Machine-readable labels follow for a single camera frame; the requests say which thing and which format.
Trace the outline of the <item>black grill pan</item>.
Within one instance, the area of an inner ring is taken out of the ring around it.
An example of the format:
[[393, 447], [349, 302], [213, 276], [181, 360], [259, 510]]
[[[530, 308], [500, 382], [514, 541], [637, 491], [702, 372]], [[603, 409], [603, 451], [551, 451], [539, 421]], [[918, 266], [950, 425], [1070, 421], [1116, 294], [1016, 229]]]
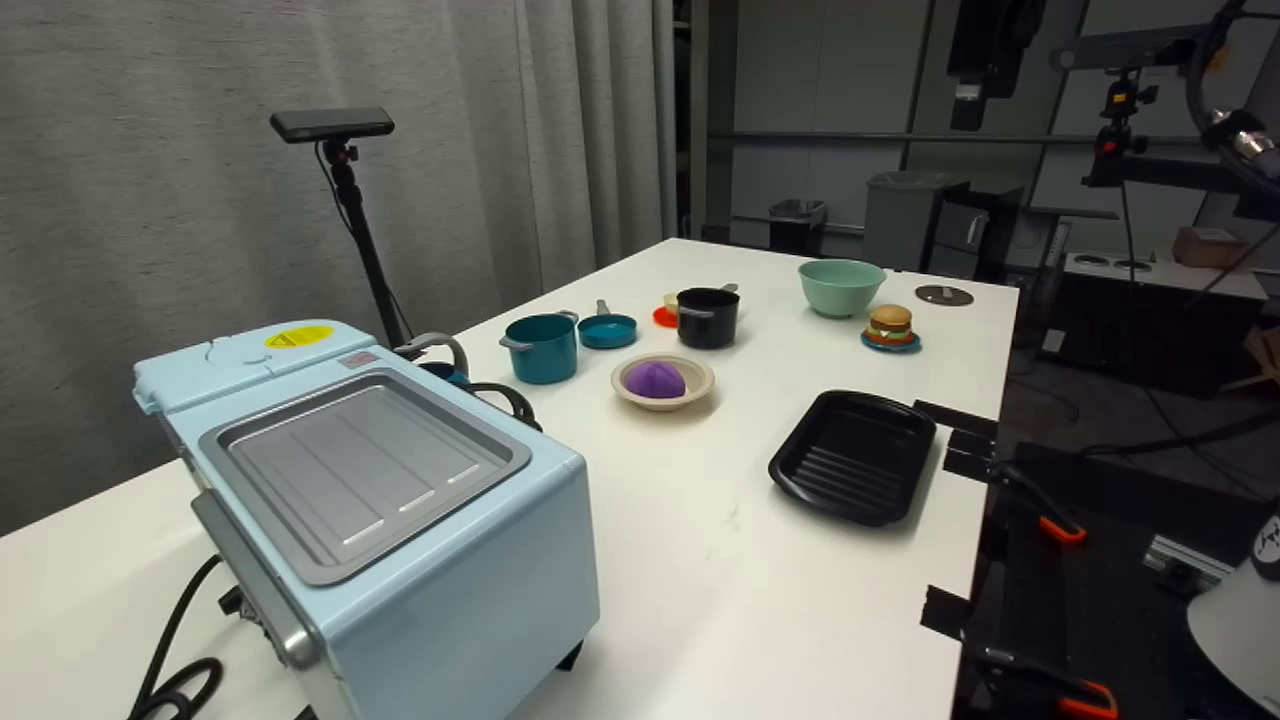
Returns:
[[935, 425], [882, 396], [819, 390], [768, 458], [768, 476], [819, 514], [867, 527], [912, 510]]

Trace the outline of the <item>orange handled clamp lower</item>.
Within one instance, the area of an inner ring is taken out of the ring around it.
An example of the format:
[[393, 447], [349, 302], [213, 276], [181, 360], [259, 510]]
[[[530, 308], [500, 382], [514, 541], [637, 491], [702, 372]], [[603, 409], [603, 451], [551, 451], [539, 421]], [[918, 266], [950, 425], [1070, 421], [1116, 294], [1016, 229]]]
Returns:
[[1024, 678], [1046, 687], [1054, 720], [1121, 720], [1121, 701], [1099, 678], [993, 644], [974, 649], [974, 663], [996, 678]]

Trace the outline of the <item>light blue toaster oven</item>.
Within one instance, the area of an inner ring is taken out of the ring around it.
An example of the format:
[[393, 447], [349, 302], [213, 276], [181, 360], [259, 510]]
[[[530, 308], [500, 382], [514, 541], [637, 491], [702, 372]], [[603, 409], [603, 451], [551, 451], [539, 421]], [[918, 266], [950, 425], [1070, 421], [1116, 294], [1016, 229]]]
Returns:
[[131, 396], [314, 720], [508, 720], [598, 621], [583, 455], [352, 323], [177, 346]]

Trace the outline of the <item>toy burger on teal coaster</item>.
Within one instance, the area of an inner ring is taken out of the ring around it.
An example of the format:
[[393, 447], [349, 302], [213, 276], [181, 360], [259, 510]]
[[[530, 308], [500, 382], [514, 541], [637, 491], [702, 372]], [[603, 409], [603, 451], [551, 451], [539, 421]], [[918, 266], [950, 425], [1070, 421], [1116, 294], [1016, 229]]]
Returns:
[[917, 352], [918, 346], [918, 334], [912, 329], [912, 310], [903, 302], [875, 302], [867, 310], [860, 340], [873, 352]]

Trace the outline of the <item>purple plushie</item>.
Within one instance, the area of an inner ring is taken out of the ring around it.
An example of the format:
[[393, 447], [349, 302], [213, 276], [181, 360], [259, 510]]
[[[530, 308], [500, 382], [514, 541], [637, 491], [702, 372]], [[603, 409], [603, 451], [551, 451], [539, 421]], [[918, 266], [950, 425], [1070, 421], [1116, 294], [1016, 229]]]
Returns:
[[685, 375], [668, 360], [638, 360], [625, 372], [625, 387], [649, 398], [674, 398], [685, 390]]

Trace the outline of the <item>teal pot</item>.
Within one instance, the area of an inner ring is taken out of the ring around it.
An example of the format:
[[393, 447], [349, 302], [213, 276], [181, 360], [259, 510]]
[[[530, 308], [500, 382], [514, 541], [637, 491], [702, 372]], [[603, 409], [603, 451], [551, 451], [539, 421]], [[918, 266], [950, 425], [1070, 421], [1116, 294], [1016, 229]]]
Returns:
[[574, 318], [567, 310], [510, 318], [500, 343], [522, 382], [561, 382], [574, 372]]

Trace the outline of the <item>red toy piece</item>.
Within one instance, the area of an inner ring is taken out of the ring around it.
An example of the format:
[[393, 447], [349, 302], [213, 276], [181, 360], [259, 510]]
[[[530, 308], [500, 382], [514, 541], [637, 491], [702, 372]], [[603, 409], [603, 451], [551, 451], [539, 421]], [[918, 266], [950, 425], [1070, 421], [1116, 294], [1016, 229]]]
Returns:
[[672, 294], [665, 294], [655, 308], [652, 308], [652, 323], [655, 329], [680, 329], [680, 302]]

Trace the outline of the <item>mint green bowl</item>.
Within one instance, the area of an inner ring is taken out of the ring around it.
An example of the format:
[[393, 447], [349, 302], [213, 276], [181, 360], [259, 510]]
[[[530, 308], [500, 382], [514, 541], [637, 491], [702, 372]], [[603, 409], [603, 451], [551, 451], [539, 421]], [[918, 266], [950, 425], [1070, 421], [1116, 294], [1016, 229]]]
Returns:
[[882, 279], [889, 270], [867, 260], [809, 260], [801, 266], [809, 308], [829, 318], [860, 317]]

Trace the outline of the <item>teal pot lid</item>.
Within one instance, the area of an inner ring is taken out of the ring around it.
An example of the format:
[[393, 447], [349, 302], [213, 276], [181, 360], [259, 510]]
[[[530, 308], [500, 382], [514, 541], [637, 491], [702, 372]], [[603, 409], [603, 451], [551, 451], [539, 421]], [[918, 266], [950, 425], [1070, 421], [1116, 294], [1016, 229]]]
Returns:
[[595, 302], [593, 317], [579, 318], [579, 343], [595, 352], [626, 346], [638, 334], [637, 318]]

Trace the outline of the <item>beige plate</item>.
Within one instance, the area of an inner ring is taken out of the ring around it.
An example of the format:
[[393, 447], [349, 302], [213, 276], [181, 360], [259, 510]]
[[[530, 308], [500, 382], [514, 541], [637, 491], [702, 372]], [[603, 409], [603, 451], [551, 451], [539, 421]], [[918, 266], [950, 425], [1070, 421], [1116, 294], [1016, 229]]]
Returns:
[[[637, 366], [638, 360], [668, 360], [668, 362], [674, 362], [680, 375], [685, 375], [685, 390], [680, 390], [674, 398], [649, 398], [649, 396], [626, 390], [626, 387], [625, 387], [625, 372]], [[637, 360], [626, 360], [626, 362], [620, 362], [620, 366], [611, 372], [611, 390], [615, 390], [625, 405], [630, 405], [630, 409], [652, 409], [652, 411], [691, 409], [691, 405], [708, 398], [711, 387], [717, 387], [717, 375], [711, 375], [699, 360], [691, 360], [691, 357], [637, 357]]]

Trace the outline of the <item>black pot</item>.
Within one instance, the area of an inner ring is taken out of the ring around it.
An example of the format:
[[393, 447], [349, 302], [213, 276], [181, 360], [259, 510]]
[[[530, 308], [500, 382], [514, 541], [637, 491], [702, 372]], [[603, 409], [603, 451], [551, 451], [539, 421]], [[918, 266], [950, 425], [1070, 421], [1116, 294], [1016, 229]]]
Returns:
[[685, 287], [674, 294], [674, 334], [685, 346], [728, 346], [737, 340], [737, 287]]

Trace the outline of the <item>orange handled clamp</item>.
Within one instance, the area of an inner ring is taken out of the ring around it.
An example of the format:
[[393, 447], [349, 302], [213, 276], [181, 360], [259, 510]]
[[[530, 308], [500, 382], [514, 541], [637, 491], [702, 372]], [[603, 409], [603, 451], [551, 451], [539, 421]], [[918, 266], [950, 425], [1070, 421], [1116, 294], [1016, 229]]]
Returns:
[[1099, 678], [993, 644], [974, 649], [974, 663], [996, 678], [1024, 678], [1046, 687], [1054, 720], [1121, 720], [1121, 701]]
[[1059, 544], [1059, 547], [1079, 547], [1087, 541], [1087, 527], [1046, 491], [1038, 487], [1028, 473], [1018, 473], [1016, 464], [998, 464], [996, 466], [996, 484], [1003, 491], [1018, 491], [1031, 510], [1036, 510], [1036, 527]]

